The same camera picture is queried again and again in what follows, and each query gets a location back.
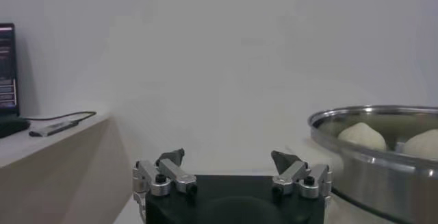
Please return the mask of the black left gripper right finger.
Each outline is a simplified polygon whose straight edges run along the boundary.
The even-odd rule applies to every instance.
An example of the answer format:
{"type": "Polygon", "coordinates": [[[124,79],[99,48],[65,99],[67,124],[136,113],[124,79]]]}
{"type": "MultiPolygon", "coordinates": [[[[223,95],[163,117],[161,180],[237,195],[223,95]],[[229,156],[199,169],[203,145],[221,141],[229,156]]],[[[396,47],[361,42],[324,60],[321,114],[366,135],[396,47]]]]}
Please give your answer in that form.
{"type": "Polygon", "coordinates": [[[305,199],[330,197],[332,188],[332,171],[327,164],[310,167],[297,155],[280,151],[271,151],[278,175],[272,178],[274,198],[281,199],[295,191],[305,199]]]}

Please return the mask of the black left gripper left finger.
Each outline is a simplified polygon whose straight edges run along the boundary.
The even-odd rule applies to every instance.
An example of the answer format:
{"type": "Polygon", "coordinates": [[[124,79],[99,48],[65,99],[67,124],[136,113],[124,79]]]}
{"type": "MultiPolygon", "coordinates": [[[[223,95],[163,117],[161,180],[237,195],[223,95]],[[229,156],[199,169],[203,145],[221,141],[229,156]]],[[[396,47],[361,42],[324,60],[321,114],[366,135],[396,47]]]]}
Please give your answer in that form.
{"type": "Polygon", "coordinates": [[[197,194],[197,178],[181,168],[184,149],[165,152],[154,162],[137,161],[132,170],[133,199],[137,202],[140,217],[146,220],[146,196],[166,197],[172,185],[177,192],[194,197],[197,194]]]}

